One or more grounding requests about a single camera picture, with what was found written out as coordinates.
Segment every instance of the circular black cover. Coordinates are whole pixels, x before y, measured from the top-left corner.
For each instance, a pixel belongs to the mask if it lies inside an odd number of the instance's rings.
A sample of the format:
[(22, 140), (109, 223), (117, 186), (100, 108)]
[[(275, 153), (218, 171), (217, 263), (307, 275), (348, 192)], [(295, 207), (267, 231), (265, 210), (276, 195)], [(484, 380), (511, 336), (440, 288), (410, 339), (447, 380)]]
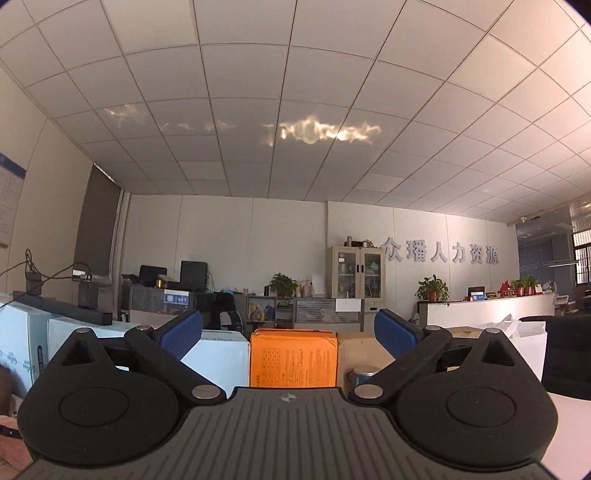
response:
[(395, 418), (409, 440), (445, 463), (517, 466), (540, 457), (556, 428), (556, 410), (540, 400), (540, 388), (533, 374), (512, 375), (509, 367), (460, 367), (410, 384)]
[(86, 364), (62, 367), (51, 380), (30, 392), (39, 401), (23, 403), (18, 419), (30, 450), (51, 462), (98, 466), (131, 460), (159, 445), (178, 420), (172, 390), (146, 375)]

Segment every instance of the blue and white sign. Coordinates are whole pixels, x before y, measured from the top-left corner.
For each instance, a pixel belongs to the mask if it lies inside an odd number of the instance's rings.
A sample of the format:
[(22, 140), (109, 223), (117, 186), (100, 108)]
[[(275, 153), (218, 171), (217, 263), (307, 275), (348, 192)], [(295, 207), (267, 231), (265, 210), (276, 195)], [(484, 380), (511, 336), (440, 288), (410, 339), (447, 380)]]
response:
[(189, 306), (189, 292), (182, 290), (164, 290), (164, 303)]

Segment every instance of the cabinet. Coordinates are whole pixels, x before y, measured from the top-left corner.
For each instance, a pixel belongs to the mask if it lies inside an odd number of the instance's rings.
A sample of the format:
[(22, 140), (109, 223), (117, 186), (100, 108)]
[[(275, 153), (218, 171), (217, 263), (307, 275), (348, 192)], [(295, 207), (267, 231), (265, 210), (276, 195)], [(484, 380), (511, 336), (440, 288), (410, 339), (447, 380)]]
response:
[(330, 247), (326, 288), (333, 299), (365, 299), (366, 311), (385, 301), (385, 249)]

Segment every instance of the ribbed gray surface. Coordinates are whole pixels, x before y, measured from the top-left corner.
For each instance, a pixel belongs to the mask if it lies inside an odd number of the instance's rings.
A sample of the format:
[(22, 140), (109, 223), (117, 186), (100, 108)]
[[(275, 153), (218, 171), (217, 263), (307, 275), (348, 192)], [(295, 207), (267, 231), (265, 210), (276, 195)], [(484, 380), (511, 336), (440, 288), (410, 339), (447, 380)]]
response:
[(539, 466), (496, 474), (456, 471), (407, 446), (378, 408), (336, 388), (240, 389), (191, 411), (178, 433), (142, 459), (101, 470), (39, 461), (20, 480), (546, 480)]

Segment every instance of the reception desk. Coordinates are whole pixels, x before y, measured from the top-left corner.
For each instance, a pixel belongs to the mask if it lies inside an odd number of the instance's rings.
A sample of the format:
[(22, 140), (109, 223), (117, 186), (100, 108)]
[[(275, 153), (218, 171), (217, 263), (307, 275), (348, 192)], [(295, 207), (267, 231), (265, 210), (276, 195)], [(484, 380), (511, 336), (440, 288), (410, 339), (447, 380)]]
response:
[(421, 303), (419, 326), (475, 326), (498, 323), (507, 315), (517, 320), (532, 315), (554, 315), (554, 296), (548, 294), (451, 303)]

